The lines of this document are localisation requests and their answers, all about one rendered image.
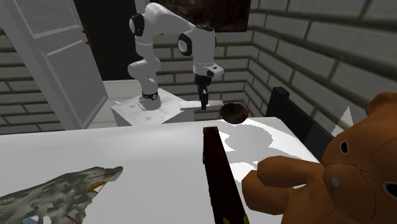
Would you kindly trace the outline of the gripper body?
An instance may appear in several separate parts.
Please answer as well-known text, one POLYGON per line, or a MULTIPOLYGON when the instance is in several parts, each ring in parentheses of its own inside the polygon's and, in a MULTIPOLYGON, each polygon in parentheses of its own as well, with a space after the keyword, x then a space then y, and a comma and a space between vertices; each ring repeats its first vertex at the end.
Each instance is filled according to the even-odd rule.
POLYGON ((198 86, 198 92, 201 94, 203 90, 206 90, 207 87, 212 83, 212 78, 210 76, 195 74, 194 82, 198 86))

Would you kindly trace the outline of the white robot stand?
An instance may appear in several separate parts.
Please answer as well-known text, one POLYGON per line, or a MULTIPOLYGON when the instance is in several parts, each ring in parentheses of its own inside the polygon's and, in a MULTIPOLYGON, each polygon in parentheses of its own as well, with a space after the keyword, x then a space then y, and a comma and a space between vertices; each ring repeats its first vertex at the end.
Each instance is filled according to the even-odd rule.
POLYGON ((117 126, 154 125, 195 120, 192 110, 181 110, 180 104, 185 100, 161 88, 158 89, 158 94, 161 107, 157 110, 143 110, 139 104, 139 96, 111 106, 117 126))

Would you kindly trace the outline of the grey crumpled cloth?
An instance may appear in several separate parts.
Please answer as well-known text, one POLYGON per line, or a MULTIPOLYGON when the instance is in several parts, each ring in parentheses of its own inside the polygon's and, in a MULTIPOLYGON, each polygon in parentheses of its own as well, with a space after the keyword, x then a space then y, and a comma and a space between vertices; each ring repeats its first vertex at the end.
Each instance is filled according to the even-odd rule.
POLYGON ((0 197, 0 224, 24 224, 36 216, 37 224, 83 224, 85 209, 108 182, 116 181, 123 167, 92 167, 65 173, 40 185, 0 197))

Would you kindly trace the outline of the brown teddy bear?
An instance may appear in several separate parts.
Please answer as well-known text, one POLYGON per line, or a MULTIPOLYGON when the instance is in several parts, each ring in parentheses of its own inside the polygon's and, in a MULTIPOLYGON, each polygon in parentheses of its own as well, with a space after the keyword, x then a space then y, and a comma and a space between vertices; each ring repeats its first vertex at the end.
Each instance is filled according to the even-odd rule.
POLYGON ((397 93, 377 94, 320 162, 284 156, 242 180, 248 208, 281 224, 397 224, 397 93))

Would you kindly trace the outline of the white panelled door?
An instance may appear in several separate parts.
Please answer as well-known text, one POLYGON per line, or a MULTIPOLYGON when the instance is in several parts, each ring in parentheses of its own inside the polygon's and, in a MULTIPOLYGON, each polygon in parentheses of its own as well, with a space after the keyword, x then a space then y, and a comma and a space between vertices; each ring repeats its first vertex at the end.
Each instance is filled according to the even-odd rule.
POLYGON ((108 95, 73 0, 0 0, 0 26, 63 128, 87 128, 108 95))

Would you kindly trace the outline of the dark brown round bowl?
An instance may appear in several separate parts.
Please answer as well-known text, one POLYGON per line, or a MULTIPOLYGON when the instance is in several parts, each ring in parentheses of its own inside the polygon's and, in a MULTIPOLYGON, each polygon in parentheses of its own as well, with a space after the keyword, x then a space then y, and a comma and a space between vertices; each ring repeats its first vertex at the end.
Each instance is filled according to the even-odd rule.
POLYGON ((247 107, 237 103, 226 103, 219 111, 222 119, 231 124, 243 123, 249 114, 247 107))

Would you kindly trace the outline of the dark brown wall picture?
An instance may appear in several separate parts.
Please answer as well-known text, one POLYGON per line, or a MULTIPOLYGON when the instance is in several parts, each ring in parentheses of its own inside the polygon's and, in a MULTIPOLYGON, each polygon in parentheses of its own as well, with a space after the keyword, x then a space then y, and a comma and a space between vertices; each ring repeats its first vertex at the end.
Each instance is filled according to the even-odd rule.
POLYGON ((251 0, 150 0, 193 24, 215 32, 246 32, 251 0))

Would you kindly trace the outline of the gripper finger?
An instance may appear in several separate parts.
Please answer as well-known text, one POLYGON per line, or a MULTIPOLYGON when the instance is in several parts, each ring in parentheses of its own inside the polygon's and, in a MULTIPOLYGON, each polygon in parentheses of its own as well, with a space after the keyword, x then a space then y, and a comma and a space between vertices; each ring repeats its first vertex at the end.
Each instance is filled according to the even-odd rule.
POLYGON ((206 110, 208 104, 208 93, 206 89, 200 91, 201 110, 206 110))

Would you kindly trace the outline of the dark red long box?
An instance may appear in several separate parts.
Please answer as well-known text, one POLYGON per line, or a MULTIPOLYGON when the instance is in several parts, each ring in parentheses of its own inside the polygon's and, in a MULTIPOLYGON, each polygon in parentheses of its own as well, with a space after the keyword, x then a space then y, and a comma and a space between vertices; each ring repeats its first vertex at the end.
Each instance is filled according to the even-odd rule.
POLYGON ((203 128, 202 162, 215 224, 249 224, 217 127, 203 128))

